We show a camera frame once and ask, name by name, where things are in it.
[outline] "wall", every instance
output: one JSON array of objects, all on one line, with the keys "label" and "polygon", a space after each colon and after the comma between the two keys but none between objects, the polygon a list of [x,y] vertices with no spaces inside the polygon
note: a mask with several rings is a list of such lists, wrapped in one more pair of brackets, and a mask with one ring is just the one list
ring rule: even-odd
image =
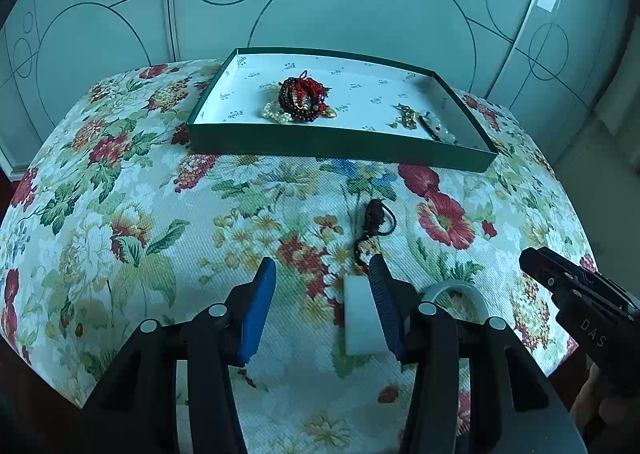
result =
[{"label": "wall", "polygon": [[[0,105],[44,140],[105,76],[239,46],[318,47],[436,70],[512,109],[553,162],[608,76],[627,12],[627,0],[18,0]],[[0,131],[22,166],[37,147],[26,142]]]},{"label": "wall", "polygon": [[[599,270],[640,294],[640,177],[624,142],[640,114],[640,22],[595,114],[554,164],[589,238]],[[636,126],[636,146],[640,130]]]}]

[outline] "red flower print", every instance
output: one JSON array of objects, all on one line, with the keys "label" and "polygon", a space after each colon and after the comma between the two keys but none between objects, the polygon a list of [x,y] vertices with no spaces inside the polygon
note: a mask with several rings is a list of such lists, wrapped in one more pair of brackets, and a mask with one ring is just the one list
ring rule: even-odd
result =
[{"label": "red flower print", "polygon": [[98,100],[102,100],[105,96],[109,94],[109,89],[101,84],[96,84],[89,90],[89,95],[91,96],[91,100],[89,100],[92,104],[97,102]]},{"label": "red flower print", "polygon": [[539,150],[537,150],[536,148],[533,150],[533,158],[540,165],[542,165],[542,167],[544,167],[546,169],[546,171],[551,175],[551,177],[553,179],[556,179],[556,173],[554,172],[554,170],[549,165],[549,162],[546,160],[544,155]]},{"label": "red flower print", "polygon": [[493,130],[497,132],[500,132],[500,126],[498,125],[498,117],[493,110],[486,108],[484,106],[480,106],[480,108],[478,109],[478,112],[482,114],[482,116],[484,116],[484,119],[489,124],[489,127],[491,127]]},{"label": "red flower print", "polygon": [[580,258],[580,266],[590,272],[597,272],[596,263],[594,262],[593,257],[591,257],[591,254],[585,254]]},{"label": "red flower print", "polygon": [[25,346],[24,344],[22,345],[22,358],[24,358],[27,364],[31,365],[31,360],[29,358],[29,350],[27,349],[27,346]]},{"label": "red flower print", "polygon": [[185,88],[190,80],[191,77],[187,77],[156,90],[156,92],[149,97],[149,100],[146,101],[146,106],[143,109],[149,111],[160,109],[161,113],[173,109],[178,102],[189,96]]},{"label": "red flower print", "polygon": [[4,285],[4,309],[0,316],[0,326],[6,336],[9,344],[14,350],[17,349],[15,344],[15,332],[18,329],[18,316],[14,308],[15,295],[18,293],[18,270],[9,270],[6,274],[6,283]]},{"label": "red flower print", "polygon": [[482,116],[484,116],[484,119],[486,120],[486,122],[489,124],[489,126],[493,129],[496,130],[498,132],[500,132],[500,126],[498,125],[498,117],[495,114],[495,111],[492,110],[491,108],[488,108],[487,106],[484,106],[482,104],[478,104],[478,102],[476,102],[473,98],[471,98],[469,95],[464,95],[463,100],[465,101],[465,104],[467,104],[469,106],[469,108],[477,111],[478,113],[482,114]]},{"label": "red flower print", "polygon": [[202,82],[196,82],[195,86],[198,91],[204,91],[211,84],[211,80],[204,80]]},{"label": "red flower print", "polygon": [[458,433],[465,434],[471,427],[471,395],[466,390],[458,394]]},{"label": "red flower print", "polygon": [[498,235],[498,232],[495,231],[494,224],[490,223],[487,220],[484,220],[482,222],[482,231],[486,236],[489,236],[489,238],[494,238],[495,236]]},{"label": "red flower print", "polygon": [[20,288],[20,283],[18,282],[19,278],[18,270],[11,269],[6,273],[6,284],[4,285],[4,303],[12,304],[15,299],[15,294],[18,293],[18,288]]},{"label": "red flower print", "polygon": [[541,302],[538,306],[538,319],[536,319],[536,327],[539,329],[528,329],[525,324],[526,318],[520,314],[519,309],[513,306],[513,319],[515,320],[515,326],[513,328],[520,332],[522,335],[522,343],[529,351],[533,351],[538,347],[538,344],[545,349],[549,346],[549,315],[548,304]]},{"label": "red flower print", "polygon": [[398,165],[398,174],[404,179],[404,184],[413,193],[428,199],[431,193],[438,191],[440,176],[425,165]]},{"label": "red flower print", "polygon": [[38,168],[27,169],[27,172],[22,176],[22,180],[15,190],[14,197],[11,198],[11,205],[17,207],[22,203],[22,212],[27,211],[27,207],[33,203],[36,199],[35,192],[38,189],[37,186],[33,186],[32,182],[38,175]]},{"label": "red flower print", "polygon": [[392,404],[398,399],[400,388],[398,386],[386,386],[378,395],[379,404]]},{"label": "red flower print", "polygon": [[143,69],[138,76],[141,79],[153,79],[161,74],[165,68],[166,64],[157,64],[155,66],[151,66],[151,68]]},{"label": "red flower print", "polygon": [[95,138],[100,136],[104,129],[104,120],[98,118],[97,120],[87,120],[71,142],[71,148],[73,150],[81,150],[83,147],[92,142]]},{"label": "red flower print", "polygon": [[185,145],[189,147],[189,130],[187,129],[186,122],[181,123],[175,127],[174,135],[171,137],[171,145]]},{"label": "red flower print", "polygon": [[442,192],[430,193],[426,203],[418,204],[418,222],[429,237],[457,250],[468,248],[476,237],[464,215],[460,203]]},{"label": "red flower print", "polygon": [[107,136],[98,142],[94,150],[89,153],[90,163],[105,162],[109,168],[114,168],[120,163],[122,155],[133,148],[128,130],[123,131],[119,136]]},{"label": "red flower print", "polygon": [[533,277],[529,277],[529,275],[524,273],[522,277],[524,278],[524,295],[530,302],[534,302],[538,298],[538,292],[540,291],[538,282]]},{"label": "red flower print", "polygon": [[[307,293],[311,291],[309,287],[306,288]],[[344,304],[341,304],[335,299],[327,299],[326,301],[329,303],[329,306],[334,309],[334,326],[344,328]]]},{"label": "red flower print", "polygon": [[285,266],[293,266],[294,254],[305,246],[300,242],[299,238],[300,236],[297,232],[291,232],[284,238],[280,238],[280,246],[276,255]]},{"label": "red flower print", "polygon": [[465,104],[468,105],[471,109],[476,111],[478,110],[478,103],[473,98],[471,98],[469,95],[464,95],[462,98],[465,101]]},{"label": "red flower print", "polygon": [[562,357],[562,360],[560,360],[560,363],[558,364],[558,367],[561,366],[562,364],[564,364],[565,360],[567,360],[567,358],[569,358],[571,355],[573,355],[574,351],[577,348],[578,348],[578,342],[576,342],[574,339],[569,337],[566,340],[566,353],[564,354],[564,357]]},{"label": "red flower print", "polygon": [[216,164],[219,154],[187,154],[178,164],[178,177],[174,179],[174,189],[180,193],[194,188],[207,171]]}]

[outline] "floor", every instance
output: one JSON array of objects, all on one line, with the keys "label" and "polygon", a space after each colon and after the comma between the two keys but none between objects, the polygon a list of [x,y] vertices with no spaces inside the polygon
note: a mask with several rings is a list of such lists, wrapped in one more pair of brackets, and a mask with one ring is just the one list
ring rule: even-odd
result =
[{"label": "floor", "polygon": [[[12,184],[0,173],[0,220],[4,218],[16,187],[17,182]],[[567,408],[586,379],[586,359],[580,348],[550,377]],[[4,339],[0,339],[2,399],[10,403],[18,420],[32,431],[30,434],[38,437],[51,454],[66,452],[66,437],[78,424],[80,410],[32,371]]]}]

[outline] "white flower print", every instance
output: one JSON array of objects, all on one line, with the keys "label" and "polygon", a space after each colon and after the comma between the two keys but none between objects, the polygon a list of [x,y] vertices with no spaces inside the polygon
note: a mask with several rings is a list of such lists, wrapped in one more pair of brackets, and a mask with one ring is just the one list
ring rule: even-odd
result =
[{"label": "white flower print", "polygon": [[221,180],[232,180],[234,183],[249,183],[260,173],[274,169],[276,161],[271,156],[254,156],[253,154],[227,154],[220,156],[216,162],[214,173]]},{"label": "white flower print", "polygon": [[84,269],[84,279],[71,285],[69,300],[75,302],[82,297],[91,284],[98,285],[106,277],[113,265],[109,224],[102,224],[102,216],[91,212],[70,237],[70,250],[77,256],[78,264]]}]

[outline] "green leaf print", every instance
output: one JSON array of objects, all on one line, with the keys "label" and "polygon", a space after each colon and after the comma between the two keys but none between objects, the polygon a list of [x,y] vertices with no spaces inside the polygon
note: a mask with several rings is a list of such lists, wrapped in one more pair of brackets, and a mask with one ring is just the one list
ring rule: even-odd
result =
[{"label": "green leaf print", "polygon": [[142,255],[142,244],[135,236],[118,236],[115,238],[120,245],[122,262],[133,264],[136,268],[140,265]]},{"label": "green leaf print", "polygon": [[415,262],[420,265],[427,275],[433,280],[442,280],[442,274],[440,273],[436,261],[424,247],[422,240],[417,238],[410,230],[407,230],[406,242],[411,255],[414,256]]},{"label": "green leaf print", "polygon": [[175,274],[168,257],[159,254],[147,255],[140,260],[140,265],[136,268],[132,264],[123,264],[111,287],[113,292],[113,303],[120,311],[123,311],[129,296],[140,290],[142,287],[143,296],[146,292],[155,290],[164,296],[169,307],[175,302]]},{"label": "green leaf print", "polygon": [[173,317],[165,315],[164,313],[160,317],[160,320],[162,321],[163,326],[172,326],[173,324],[175,324],[175,319]]},{"label": "green leaf print", "polygon": [[248,183],[241,183],[236,185],[233,180],[226,180],[220,183],[214,183],[211,186],[211,190],[213,191],[222,191],[222,196],[220,196],[221,199],[226,199],[226,198],[230,198],[232,196],[237,196],[239,194],[242,194],[242,189],[244,189],[245,187],[247,187],[249,184]]},{"label": "green leaf print", "polygon": [[17,339],[20,344],[26,347],[33,346],[33,343],[38,338],[38,330],[34,329],[31,333],[18,333]]},{"label": "green leaf print", "polygon": [[151,149],[151,143],[158,137],[156,132],[139,132],[132,139],[133,153],[144,156]]},{"label": "green leaf print", "polygon": [[134,163],[137,163],[141,168],[152,168],[154,166],[154,163],[151,161],[151,159],[147,158],[146,156],[137,156],[133,159]]},{"label": "green leaf print", "polygon": [[53,233],[59,233],[65,223],[65,218],[74,211],[74,205],[78,198],[79,195],[76,195],[74,185],[71,182],[60,185],[54,193],[54,198],[50,199],[44,207],[40,223],[45,227],[51,225]]},{"label": "green leaf print", "polygon": [[190,222],[184,221],[182,219],[174,219],[169,228],[167,228],[166,234],[164,237],[158,239],[151,243],[146,249],[146,254],[149,256],[150,254],[157,254],[161,250],[167,249],[169,246],[175,243],[180,236],[184,232],[184,227],[189,225]]},{"label": "green leaf print", "polygon": [[88,208],[102,216],[111,216],[120,203],[122,203],[126,194],[124,192],[111,192],[109,196],[103,201],[99,202],[97,198],[89,201]]},{"label": "green leaf print", "polygon": [[344,351],[344,329],[339,329],[335,338],[334,350],[331,353],[335,374],[346,378],[353,370],[360,368],[371,360],[371,355],[351,356]]},{"label": "green leaf print", "polygon": [[42,280],[43,288],[51,288],[53,292],[47,301],[47,314],[49,317],[60,311],[65,305],[68,290],[65,287],[65,280],[57,270],[51,270]]},{"label": "green leaf print", "polygon": [[110,361],[101,361],[100,358],[95,356],[92,352],[84,351],[80,354],[80,362],[84,365],[86,372],[95,378],[97,382],[102,377],[102,374],[107,369]]},{"label": "green leaf print", "polygon": [[44,325],[44,334],[50,339],[54,339],[58,335],[56,327],[51,322],[47,322]]},{"label": "green leaf print", "polygon": [[113,190],[113,185],[118,179],[121,169],[122,168],[119,163],[117,163],[113,168],[100,164],[94,175],[91,177],[91,183],[94,186],[94,190],[102,185],[102,191],[98,196],[98,201],[100,203],[107,199],[107,196]]},{"label": "green leaf print", "polygon": [[66,299],[65,305],[60,310],[60,320],[58,322],[58,327],[60,328],[60,332],[62,336],[66,339],[66,329],[68,328],[70,322],[74,319],[76,315],[76,309],[74,305],[71,304],[69,299]]},{"label": "green leaf print", "polygon": [[110,314],[102,301],[97,299],[81,299],[76,302],[76,313],[84,325],[94,329],[106,328],[111,320]]},{"label": "green leaf print", "polygon": [[139,89],[142,89],[144,85],[145,83],[142,80],[138,80],[137,78],[133,77],[127,80],[125,87],[127,89],[127,93],[132,93],[134,91],[138,91]]},{"label": "green leaf print", "polygon": [[56,163],[60,162],[60,167],[64,167],[69,161],[76,156],[76,151],[70,148],[62,149],[56,157]]},{"label": "green leaf print", "polygon": [[372,185],[373,189],[380,192],[385,198],[390,199],[391,201],[396,201],[396,198],[398,198],[396,191],[388,185],[376,185],[374,183],[372,183]]},{"label": "green leaf print", "polygon": [[347,185],[347,192],[349,194],[369,192],[371,189],[371,183],[369,180],[362,177],[347,178],[345,184]]},{"label": "green leaf print", "polygon": [[149,116],[149,110],[148,109],[140,109],[139,111],[134,111],[133,113],[131,113],[127,118],[129,118],[130,120],[139,120],[140,118],[146,118]]},{"label": "green leaf print", "polygon": [[338,172],[338,170],[330,163],[323,163],[320,166],[320,170],[324,170],[326,172]]},{"label": "green leaf print", "polygon": [[120,136],[124,131],[132,131],[136,128],[136,121],[130,118],[123,118],[122,120],[116,120],[111,122],[102,130],[102,138],[105,136]]},{"label": "green leaf print", "polygon": [[238,210],[243,216],[253,216],[268,204],[266,196],[251,187],[242,189],[242,193],[238,195]]},{"label": "green leaf print", "polygon": [[451,278],[450,269],[447,265],[449,261],[449,255],[446,252],[440,252],[438,255],[438,259],[436,259],[436,264],[438,265],[438,270],[440,271],[441,280],[447,280]]},{"label": "green leaf print", "polygon": [[540,210],[540,207],[538,206],[538,200],[536,199],[536,196],[533,192],[529,192],[529,194],[523,198],[523,201],[524,204],[530,209]]},{"label": "green leaf print", "polygon": [[472,260],[466,263],[456,261],[456,265],[451,269],[451,277],[471,284],[475,283],[474,275],[484,270],[483,264],[478,264]]},{"label": "green leaf print", "polygon": [[25,304],[24,308],[22,308],[22,313],[20,314],[20,317],[25,317],[30,313],[33,313],[36,315],[40,315],[42,313],[42,305],[38,301],[38,298],[36,297],[35,293],[32,293],[27,299],[27,304]]}]

